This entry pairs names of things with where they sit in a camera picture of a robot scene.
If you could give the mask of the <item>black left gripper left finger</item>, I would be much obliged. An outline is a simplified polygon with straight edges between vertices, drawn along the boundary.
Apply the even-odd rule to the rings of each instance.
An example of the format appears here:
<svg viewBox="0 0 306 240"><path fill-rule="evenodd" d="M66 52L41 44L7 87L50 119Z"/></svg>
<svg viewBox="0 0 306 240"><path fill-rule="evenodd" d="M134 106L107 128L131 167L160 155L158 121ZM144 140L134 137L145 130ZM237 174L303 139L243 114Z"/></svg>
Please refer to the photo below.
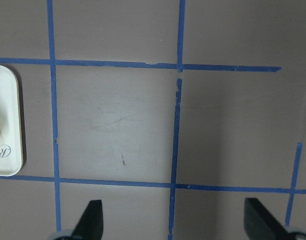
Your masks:
<svg viewBox="0 0 306 240"><path fill-rule="evenodd" d="M72 240L101 240L103 207L101 200L91 200L71 234Z"/></svg>

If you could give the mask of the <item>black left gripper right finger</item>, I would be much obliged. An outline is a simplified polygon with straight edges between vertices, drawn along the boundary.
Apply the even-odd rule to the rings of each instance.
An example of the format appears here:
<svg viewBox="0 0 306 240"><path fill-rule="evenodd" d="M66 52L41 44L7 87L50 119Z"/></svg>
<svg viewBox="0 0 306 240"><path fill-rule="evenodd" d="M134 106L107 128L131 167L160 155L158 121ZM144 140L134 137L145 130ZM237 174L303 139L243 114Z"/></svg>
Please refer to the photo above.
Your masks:
<svg viewBox="0 0 306 240"><path fill-rule="evenodd" d="M286 240L288 232L257 198L244 200L244 230L251 240Z"/></svg>

